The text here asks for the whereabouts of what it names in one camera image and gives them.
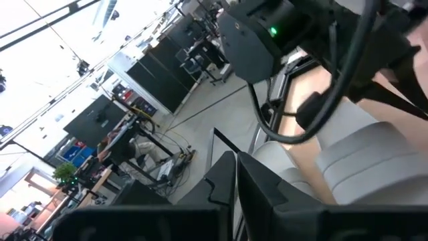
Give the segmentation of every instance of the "green led light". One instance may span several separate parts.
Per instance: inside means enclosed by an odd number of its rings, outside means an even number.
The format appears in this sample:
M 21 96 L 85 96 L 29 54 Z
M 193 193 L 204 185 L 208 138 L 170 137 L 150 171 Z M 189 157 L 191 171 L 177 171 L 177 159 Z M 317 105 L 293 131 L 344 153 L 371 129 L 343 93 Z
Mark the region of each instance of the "green led light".
M 276 35 L 278 33 L 278 31 L 276 30 L 276 28 L 271 27 L 270 28 L 270 33 L 272 33 L 272 35 Z

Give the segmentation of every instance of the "person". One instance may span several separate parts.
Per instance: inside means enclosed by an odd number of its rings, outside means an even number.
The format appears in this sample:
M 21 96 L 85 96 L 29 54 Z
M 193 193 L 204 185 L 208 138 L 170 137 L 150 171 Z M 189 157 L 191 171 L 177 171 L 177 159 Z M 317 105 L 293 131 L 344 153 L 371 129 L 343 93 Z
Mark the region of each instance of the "person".
M 112 142 L 112 140 L 115 138 L 115 136 L 119 133 L 120 127 L 117 129 L 114 129 L 111 131 L 107 137 L 105 137 L 100 144 L 97 146 L 97 158 L 99 162 L 103 163 L 104 165 L 110 165 L 112 164 L 111 161 L 108 159 L 108 156 L 110 154 L 109 150 L 106 150 L 106 147 L 108 144 Z M 161 159 L 157 150 L 156 145 L 152 142 L 146 141 L 137 143 L 136 141 L 131 141 L 129 146 L 127 146 L 123 150 L 124 156 L 128 158 L 133 164 L 138 165 L 136 160 L 143 156 L 148 155 L 155 165 L 164 163 L 167 159 Z M 121 169 L 123 172 L 129 174 L 129 176 L 133 177 L 134 179 L 139 180 L 143 184 L 150 184 L 148 183 L 148 179 L 144 177 L 141 173 L 135 171 L 133 167 L 131 167 L 129 164 L 123 162 L 118 166 L 119 169 Z

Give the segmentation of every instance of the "potted plant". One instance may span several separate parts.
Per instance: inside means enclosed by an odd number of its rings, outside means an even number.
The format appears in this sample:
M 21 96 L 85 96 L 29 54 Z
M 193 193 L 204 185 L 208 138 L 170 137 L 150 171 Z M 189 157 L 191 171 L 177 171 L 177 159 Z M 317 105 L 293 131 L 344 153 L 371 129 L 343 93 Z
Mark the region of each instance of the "potted plant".
M 65 162 L 56 168 L 56 170 L 53 172 L 52 177 L 58 180 L 59 182 L 68 182 L 70 181 L 76 170 L 77 168 L 73 165 L 73 163 Z

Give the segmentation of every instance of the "gray floor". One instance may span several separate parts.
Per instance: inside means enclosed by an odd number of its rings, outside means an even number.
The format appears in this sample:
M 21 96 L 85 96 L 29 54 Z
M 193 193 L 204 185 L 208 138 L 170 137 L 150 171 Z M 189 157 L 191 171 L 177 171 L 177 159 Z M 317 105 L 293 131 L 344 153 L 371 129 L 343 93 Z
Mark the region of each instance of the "gray floor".
M 178 133 L 186 138 L 192 149 L 197 150 L 196 157 L 189 165 L 188 170 L 185 171 L 181 186 L 170 196 L 171 202 L 175 203 L 180 200 L 203 177 L 207 161 L 209 132 L 212 128 L 219 129 L 242 151 L 248 150 L 257 121 L 250 103 L 248 90 L 246 87 L 242 88 L 244 86 L 245 82 L 234 74 L 229 77 L 225 84 L 213 86 L 205 81 L 198 86 L 177 116 L 168 116 L 163 121 L 164 127 L 160 132 L 163 133 L 172 127 L 172 131 L 168 131 L 166 136 L 186 147 L 187 142 L 175 134 Z M 256 85 L 255 89 L 260 102 L 264 102 L 266 84 L 262 82 Z M 228 95 L 230 96 L 187 120 L 190 116 Z M 172 151 L 179 150 L 178 147 L 172 145 L 173 142 L 167 137 L 164 137 L 162 142 Z M 216 139 L 213 148 L 213 163 L 227 150 L 229 150 L 228 147 Z

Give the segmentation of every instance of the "green plant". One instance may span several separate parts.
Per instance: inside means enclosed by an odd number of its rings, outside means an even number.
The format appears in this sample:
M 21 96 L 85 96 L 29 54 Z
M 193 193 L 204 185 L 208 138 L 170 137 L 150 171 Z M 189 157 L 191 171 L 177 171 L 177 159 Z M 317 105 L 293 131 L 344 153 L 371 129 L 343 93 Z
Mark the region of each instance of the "green plant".
M 73 165 L 73 163 L 62 163 L 53 172 L 52 177 L 58 181 L 67 182 L 72 178 L 76 170 L 77 168 Z

